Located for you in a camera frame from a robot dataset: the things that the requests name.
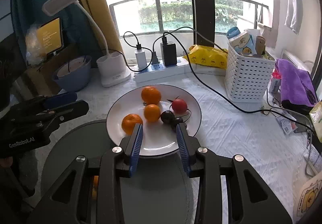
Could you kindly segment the tablet with yellow screen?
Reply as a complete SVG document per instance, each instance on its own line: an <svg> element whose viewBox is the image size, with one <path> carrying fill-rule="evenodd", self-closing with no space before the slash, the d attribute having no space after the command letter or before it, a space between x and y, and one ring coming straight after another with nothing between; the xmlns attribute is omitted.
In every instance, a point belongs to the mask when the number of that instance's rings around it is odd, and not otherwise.
<svg viewBox="0 0 322 224"><path fill-rule="evenodd" d="M63 47L61 18L56 17L36 29L37 39L41 45L41 54L46 56Z"/></svg>

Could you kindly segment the white charger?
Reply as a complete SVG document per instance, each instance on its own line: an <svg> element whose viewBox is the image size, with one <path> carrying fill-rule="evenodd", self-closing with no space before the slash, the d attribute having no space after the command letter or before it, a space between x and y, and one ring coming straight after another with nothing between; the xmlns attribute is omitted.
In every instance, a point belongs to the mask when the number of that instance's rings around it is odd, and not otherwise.
<svg viewBox="0 0 322 224"><path fill-rule="evenodd" d="M144 70L147 67L145 51L143 49L136 49L135 57L139 70Z"/></svg>

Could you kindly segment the yellow-green tissue pack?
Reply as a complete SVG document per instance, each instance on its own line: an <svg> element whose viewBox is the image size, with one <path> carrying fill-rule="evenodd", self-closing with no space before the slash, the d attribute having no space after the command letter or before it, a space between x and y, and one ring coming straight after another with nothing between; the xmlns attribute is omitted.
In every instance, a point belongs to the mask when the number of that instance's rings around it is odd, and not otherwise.
<svg viewBox="0 0 322 224"><path fill-rule="evenodd" d="M317 138L322 143L322 102L318 102L310 111L310 118L312 120Z"/></svg>

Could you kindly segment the white desk lamp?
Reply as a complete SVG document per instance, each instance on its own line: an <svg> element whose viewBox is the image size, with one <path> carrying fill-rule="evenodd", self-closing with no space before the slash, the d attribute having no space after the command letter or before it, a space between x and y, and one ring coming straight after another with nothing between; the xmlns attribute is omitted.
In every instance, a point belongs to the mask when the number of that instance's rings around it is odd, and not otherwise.
<svg viewBox="0 0 322 224"><path fill-rule="evenodd" d="M109 53L107 41L102 30L92 16L90 16L80 4L79 0L47 0L42 6L42 11L48 16L53 16L71 4L78 6L78 8L87 16L90 23L98 31L103 40L106 55L100 57L96 61L100 72L101 85L107 88L128 80L131 77L131 71L127 67L124 55L117 50L113 53Z"/></svg>

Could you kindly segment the white textured tablecloth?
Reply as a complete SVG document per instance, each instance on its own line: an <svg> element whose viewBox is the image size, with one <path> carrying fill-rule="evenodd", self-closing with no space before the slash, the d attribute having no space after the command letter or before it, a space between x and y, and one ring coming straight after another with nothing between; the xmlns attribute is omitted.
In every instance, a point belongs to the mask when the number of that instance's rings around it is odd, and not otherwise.
<svg viewBox="0 0 322 224"><path fill-rule="evenodd" d="M261 175L281 201L289 214L293 213L297 195L308 180L305 175L306 158L321 169L317 151L306 151L304 133L285 135L274 116L257 113L258 103L229 105L223 100L224 78L221 76L190 73L159 79L158 83L174 85L190 92L198 101L202 123L197 133L201 145L221 156L243 155ZM88 102L88 113L64 123L51 135L49 146L36 152L38 170L42 176L44 164L56 142L70 130L83 124L103 120L113 103L124 93L137 88L132 79L110 88L103 88L99 76L93 74L90 84L78 92L80 99ZM196 210L199 181L189 179L193 189L193 221Z"/></svg>

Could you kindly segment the white plate black rim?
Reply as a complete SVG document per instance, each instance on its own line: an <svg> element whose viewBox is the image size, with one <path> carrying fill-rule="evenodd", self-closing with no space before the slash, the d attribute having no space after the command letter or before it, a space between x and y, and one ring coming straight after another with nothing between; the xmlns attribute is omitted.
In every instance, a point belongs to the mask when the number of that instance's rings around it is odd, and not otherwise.
<svg viewBox="0 0 322 224"><path fill-rule="evenodd" d="M162 95L159 103L160 110L172 110L171 101L175 98L183 99L188 106L188 111L180 115L186 125L190 136L195 136L201 125L201 108L196 98L189 92L171 85L154 85ZM133 89L122 95L111 106L107 118L107 133L115 145L119 145L121 140L126 137L126 133L121 128L123 118L128 114L138 114L143 120L143 140L140 150L142 157L166 156L177 151L176 133L171 127L165 125L161 120L155 123L149 123L143 116L143 100L141 92L143 88Z"/></svg>

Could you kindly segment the large red tomato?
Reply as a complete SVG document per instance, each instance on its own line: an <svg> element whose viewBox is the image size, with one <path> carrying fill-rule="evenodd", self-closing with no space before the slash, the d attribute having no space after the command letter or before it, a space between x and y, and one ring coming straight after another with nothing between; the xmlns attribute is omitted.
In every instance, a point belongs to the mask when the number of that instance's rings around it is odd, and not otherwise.
<svg viewBox="0 0 322 224"><path fill-rule="evenodd" d="M178 96L173 100L168 99L168 101L170 102L169 109L174 112L174 115L176 117L181 117L184 123L190 119L192 112L188 108L187 102L185 100L181 99Z"/></svg>

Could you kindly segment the white perforated basket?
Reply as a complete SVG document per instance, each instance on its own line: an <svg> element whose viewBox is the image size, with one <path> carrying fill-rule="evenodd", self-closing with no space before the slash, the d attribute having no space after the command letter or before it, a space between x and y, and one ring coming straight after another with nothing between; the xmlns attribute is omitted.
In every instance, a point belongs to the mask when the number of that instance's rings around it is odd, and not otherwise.
<svg viewBox="0 0 322 224"><path fill-rule="evenodd" d="M232 102L261 102L275 63L276 60L271 55L267 59L246 57L229 46L225 72L228 99Z"/></svg>

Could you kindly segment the cardboard box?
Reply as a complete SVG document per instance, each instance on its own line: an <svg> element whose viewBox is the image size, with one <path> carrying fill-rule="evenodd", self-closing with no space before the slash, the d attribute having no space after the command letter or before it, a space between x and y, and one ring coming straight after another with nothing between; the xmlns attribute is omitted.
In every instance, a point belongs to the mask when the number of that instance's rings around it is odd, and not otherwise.
<svg viewBox="0 0 322 224"><path fill-rule="evenodd" d="M37 96L52 96L57 94L61 87L52 80L52 75L67 61L81 56L76 44L70 44L48 62L35 68L28 68L14 82L14 89L22 100L29 100Z"/></svg>

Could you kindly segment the dark plum with stem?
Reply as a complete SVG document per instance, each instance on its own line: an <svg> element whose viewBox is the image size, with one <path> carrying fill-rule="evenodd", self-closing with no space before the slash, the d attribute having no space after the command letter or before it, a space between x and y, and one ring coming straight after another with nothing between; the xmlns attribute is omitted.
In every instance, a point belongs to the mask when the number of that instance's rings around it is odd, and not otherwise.
<svg viewBox="0 0 322 224"><path fill-rule="evenodd" d="M160 115L160 119L161 121L166 124L166 125L170 125L170 126L175 126L179 123L183 122L183 118L182 117L176 117L172 111L168 110L168 111L164 111L161 115Z"/></svg>

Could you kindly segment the round grey placemat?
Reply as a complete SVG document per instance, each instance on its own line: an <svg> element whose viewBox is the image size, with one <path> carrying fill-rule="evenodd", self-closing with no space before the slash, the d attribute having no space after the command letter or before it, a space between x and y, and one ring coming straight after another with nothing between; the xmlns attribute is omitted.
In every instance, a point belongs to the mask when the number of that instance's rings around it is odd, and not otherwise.
<svg viewBox="0 0 322 224"><path fill-rule="evenodd" d="M41 192L54 181L78 155L94 158L114 147L106 123L96 120L63 135L44 164ZM193 189L177 154L158 159L140 159L131 178L121 179L121 195L126 223L191 223Z"/></svg>

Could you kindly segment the orange mandarin with stem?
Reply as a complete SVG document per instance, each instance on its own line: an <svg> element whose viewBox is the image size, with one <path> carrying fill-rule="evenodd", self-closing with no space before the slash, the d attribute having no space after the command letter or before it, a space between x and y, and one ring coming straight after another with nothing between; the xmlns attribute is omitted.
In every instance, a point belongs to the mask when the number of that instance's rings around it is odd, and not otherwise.
<svg viewBox="0 0 322 224"><path fill-rule="evenodd" d="M144 108L144 117L149 123L155 123L159 120L161 111L159 106L155 104L149 104Z"/></svg>

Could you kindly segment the white power strip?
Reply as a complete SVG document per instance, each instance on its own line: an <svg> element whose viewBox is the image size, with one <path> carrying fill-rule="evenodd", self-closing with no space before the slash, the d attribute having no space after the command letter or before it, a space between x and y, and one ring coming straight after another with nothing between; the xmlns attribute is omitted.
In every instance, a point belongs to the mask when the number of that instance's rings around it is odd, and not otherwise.
<svg viewBox="0 0 322 224"><path fill-rule="evenodd" d="M144 71L135 72L134 81L136 81L136 83L141 83L189 72L191 72L191 70L188 61L183 57L178 57L176 65L165 66L161 60L159 64L151 64Z"/></svg>

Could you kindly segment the black charger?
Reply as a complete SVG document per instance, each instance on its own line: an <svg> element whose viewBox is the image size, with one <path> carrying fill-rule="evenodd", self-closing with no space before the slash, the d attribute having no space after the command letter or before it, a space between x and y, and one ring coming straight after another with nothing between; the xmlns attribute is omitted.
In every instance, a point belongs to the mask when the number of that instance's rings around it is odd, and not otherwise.
<svg viewBox="0 0 322 224"><path fill-rule="evenodd" d="M177 64L176 44L174 42L167 42L166 44L160 43L160 50L162 54L163 64L168 66L174 66Z"/></svg>

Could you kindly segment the purple cloth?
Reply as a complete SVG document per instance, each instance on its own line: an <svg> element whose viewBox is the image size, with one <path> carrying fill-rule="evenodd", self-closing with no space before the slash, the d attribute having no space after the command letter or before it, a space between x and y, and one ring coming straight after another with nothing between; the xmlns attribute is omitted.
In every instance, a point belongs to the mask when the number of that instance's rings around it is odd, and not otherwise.
<svg viewBox="0 0 322 224"><path fill-rule="evenodd" d="M282 107L308 114L319 102L308 71L296 68L286 59L277 59L276 69L281 76Z"/></svg>

